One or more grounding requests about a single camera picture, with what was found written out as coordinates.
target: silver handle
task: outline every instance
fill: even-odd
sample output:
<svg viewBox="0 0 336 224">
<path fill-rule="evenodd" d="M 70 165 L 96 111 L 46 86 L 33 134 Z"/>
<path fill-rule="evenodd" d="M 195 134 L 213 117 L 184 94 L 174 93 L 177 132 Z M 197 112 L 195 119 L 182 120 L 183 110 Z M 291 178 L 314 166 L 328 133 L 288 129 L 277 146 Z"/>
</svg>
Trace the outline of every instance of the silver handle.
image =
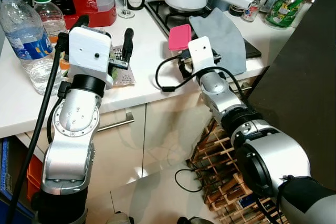
<svg viewBox="0 0 336 224">
<path fill-rule="evenodd" d="M 117 122 L 117 123 L 112 123 L 103 127 L 100 127 L 97 132 L 101 132 L 101 131 L 106 131 L 112 128 L 116 128 L 119 126 L 123 126 L 129 123 L 134 123 L 134 117 L 131 111 L 126 111 L 126 119 L 124 121 L 121 122 Z"/>
<path fill-rule="evenodd" d="M 250 86 L 247 82 L 243 82 L 243 84 L 240 86 L 242 91 L 246 91 L 252 88 L 252 86 Z"/>
</svg>

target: white cabinet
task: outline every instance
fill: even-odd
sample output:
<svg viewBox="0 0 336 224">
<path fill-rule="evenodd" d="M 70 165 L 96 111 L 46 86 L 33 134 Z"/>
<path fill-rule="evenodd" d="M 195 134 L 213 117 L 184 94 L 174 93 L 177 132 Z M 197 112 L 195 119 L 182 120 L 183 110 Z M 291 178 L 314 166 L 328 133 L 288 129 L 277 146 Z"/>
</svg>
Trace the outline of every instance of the white cabinet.
<svg viewBox="0 0 336 224">
<path fill-rule="evenodd" d="M 143 176 L 190 157 L 211 118 L 200 92 L 147 104 Z"/>
<path fill-rule="evenodd" d="M 145 104 L 131 107 L 134 122 L 98 132 L 93 143 L 96 155 L 93 163 L 88 199 L 135 181 L 142 177 Z M 126 110 L 100 115 L 100 127 L 125 120 Z M 38 140 L 38 147 L 48 147 L 46 129 Z"/>
</svg>

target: water bottle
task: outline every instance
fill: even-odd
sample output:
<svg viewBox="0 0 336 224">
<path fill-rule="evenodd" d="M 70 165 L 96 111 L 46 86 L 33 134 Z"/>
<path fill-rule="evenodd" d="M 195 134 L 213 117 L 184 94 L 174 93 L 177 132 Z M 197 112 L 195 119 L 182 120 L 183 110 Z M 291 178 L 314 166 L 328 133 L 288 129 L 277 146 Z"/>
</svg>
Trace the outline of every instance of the water bottle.
<svg viewBox="0 0 336 224">
<path fill-rule="evenodd" d="M 40 15 L 44 28 L 52 44 L 55 44 L 60 32 L 66 32 L 62 11 L 51 0 L 34 0 L 34 10 Z"/>
<path fill-rule="evenodd" d="M 35 90 L 44 94 L 54 54 L 39 15 L 22 0 L 1 0 L 0 24 Z M 60 82 L 58 69 L 52 95 Z"/>
</svg>

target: kitchen counter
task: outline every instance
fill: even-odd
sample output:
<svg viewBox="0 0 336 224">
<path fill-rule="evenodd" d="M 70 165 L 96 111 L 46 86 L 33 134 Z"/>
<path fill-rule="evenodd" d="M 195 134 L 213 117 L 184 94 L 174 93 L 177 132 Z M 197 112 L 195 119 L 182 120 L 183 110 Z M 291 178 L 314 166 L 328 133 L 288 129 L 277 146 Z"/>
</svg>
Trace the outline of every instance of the kitchen counter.
<svg viewBox="0 0 336 224">
<path fill-rule="evenodd" d="M 246 61 L 247 71 L 237 75 L 237 79 L 257 76 L 279 54 L 294 29 L 274 30 L 263 24 L 258 15 L 253 23 L 242 21 L 225 12 L 238 27 L 242 36 L 258 48 L 262 57 Z M 110 27 L 104 27 L 112 35 L 114 46 L 123 43 L 125 30 L 134 30 L 134 50 L 130 61 L 135 81 L 134 86 L 113 88 L 105 92 L 100 108 L 101 113 L 144 104 L 198 89 L 193 82 L 174 93 L 162 93 L 156 86 L 154 75 L 161 61 L 171 56 L 167 38 L 146 9 L 135 12 L 133 19 L 117 18 Z M 161 69 L 160 83 L 165 86 L 177 85 L 182 81 L 177 65 L 168 63 Z M 6 39 L 0 55 L 0 137 L 6 137 L 34 129 L 42 96 L 33 88 L 28 76 L 16 58 Z M 51 97 L 44 126 L 51 107 L 57 97 Z"/>
</svg>

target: gray cloth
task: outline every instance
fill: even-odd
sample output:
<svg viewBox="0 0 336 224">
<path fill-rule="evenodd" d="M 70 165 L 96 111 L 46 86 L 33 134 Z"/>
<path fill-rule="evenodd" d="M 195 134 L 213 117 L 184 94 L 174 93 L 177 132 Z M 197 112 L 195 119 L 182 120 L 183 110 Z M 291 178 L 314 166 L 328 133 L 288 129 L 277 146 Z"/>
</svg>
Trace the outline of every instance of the gray cloth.
<svg viewBox="0 0 336 224">
<path fill-rule="evenodd" d="M 240 31 L 225 14 L 215 8 L 209 16 L 189 18 L 190 24 L 199 38 L 207 36 L 211 47 L 221 55 L 217 64 L 232 74 L 246 71 L 245 43 Z"/>
</svg>

